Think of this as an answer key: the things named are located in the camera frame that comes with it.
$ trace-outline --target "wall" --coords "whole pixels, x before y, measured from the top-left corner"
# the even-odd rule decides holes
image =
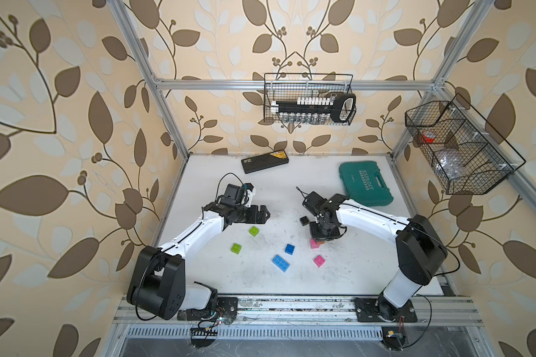
[[[470,11],[466,0],[442,5],[432,0],[124,3],[152,70],[164,79],[261,80],[269,72],[284,78],[286,73],[314,78],[313,73],[335,72],[364,80],[429,80]],[[270,123],[260,120],[264,115],[258,93],[165,93],[186,145],[194,153],[264,153],[274,145],[286,145],[290,153],[390,152],[402,132],[403,112],[418,103],[418,95],[400,91],[356,94],[358,115],[349,128],[342,128],[265,125]],[[191,122],[198,117],[186,106],[186,96],[208,125],[213,125],[210,120],[217,120],[217,125],[203,128],[204,122]],[[367,120],[377,120],[382,126],[381,115],[387,114],[398,96],[403,100],[389,113],[394,121],[383,130],[384,145],[379,140],[381,131]]]
[[[250,79],[254,71],[431,79],[470,11],[468,0],[125,3],[153,70],[167,79]]]
[[[0,356],[93,356],[151,243],[181,160],[127,53],[105,1],[0,1]]]
[[[462,56],[449,88],[513,142],[536,182],[536,0],[496,1]],[[496,350],[536,357],[536,215],[508,182],[482,196],[442,195],[413,146],[400,167],[422,214],[461,258],[452,280],[473,297]],[[452,256],[446,266],[456,266]]]
[[[290,154],[389,153],[403,132],[404,112],[419,103],[416,91],[358,91],[351,125],[294,125],[264,120],[258,93],[175,90],[166,96],[189,151],[214,154],[274,148]]]

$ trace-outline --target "green lego brick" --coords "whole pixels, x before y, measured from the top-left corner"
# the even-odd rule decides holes
[[[256,237],[258,235],[258,232],[260,232],[260,230],[256,227],[252,227],[248,231],[248,233],[250,233],[253,237]]]
[[[240,253],[240,249],[242,249],[242,246],[241,246],[241,245],[237,245],[237,244],[235,243],[235,244],[233,244],[233,247],[230,248],[230,251],[231,251],[232,253],[236,253],[236,254],[238,254],[238,253]]]

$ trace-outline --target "wire basket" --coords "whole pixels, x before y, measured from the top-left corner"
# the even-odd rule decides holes
[[[405,112],[405,126],[413,144],[421,149],[447,194],[483,195],[496,187],[526,160],[475,108],[506,145],[499,144],[484,130],[478,129],[465,115],[468,101],[460,94],[451,101],[433,101]],[[517,155],[509,161],[501,152],[508,149]]]
[[[356,97],[350,74],[264,74],[264,121],[282,124],[350,125]]]

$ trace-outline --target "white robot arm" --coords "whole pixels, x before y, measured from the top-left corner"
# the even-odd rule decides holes
[[[411,296],[429,284],[447,256],[433,226],[421,215],[393,216],[340,194],[325,199],[312,192],[304,196],[302,205],[316,217],[316,222],[310,222],[310,235],[315,241],[342,237],[339,228],[345,225],[370,232],[396,246],[399,270],[375,305],[377,316],[383,320],[395,320]]]
[[[202,208],[202,215],[177,237],[158,248],[145,247],[133,271],[127,291],[130,304],[166,320],[178,310],[202,310],[214,289],[200,283],[185,283],[185,262],[215,235],[233,223],[263,225],[270,218],[266,206],[253,206],[256,190],[250,183],[229,184],[225,193]]]

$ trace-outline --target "blue lego brick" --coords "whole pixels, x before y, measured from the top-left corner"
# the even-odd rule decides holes
[[[272,263],[276,264],[276,266],[280,268],[280,270],[282,270],[283,272],[286,272],[286,270],[288,270],[288,268],[290,267],[288,262],[282,259],[282,257],[278,254],[276,254],[274,259],[272,259]]]
[[[295,247],[293,245],[287,245],[285,252],[292,255],[292,253],[294,252],[294,248]]]

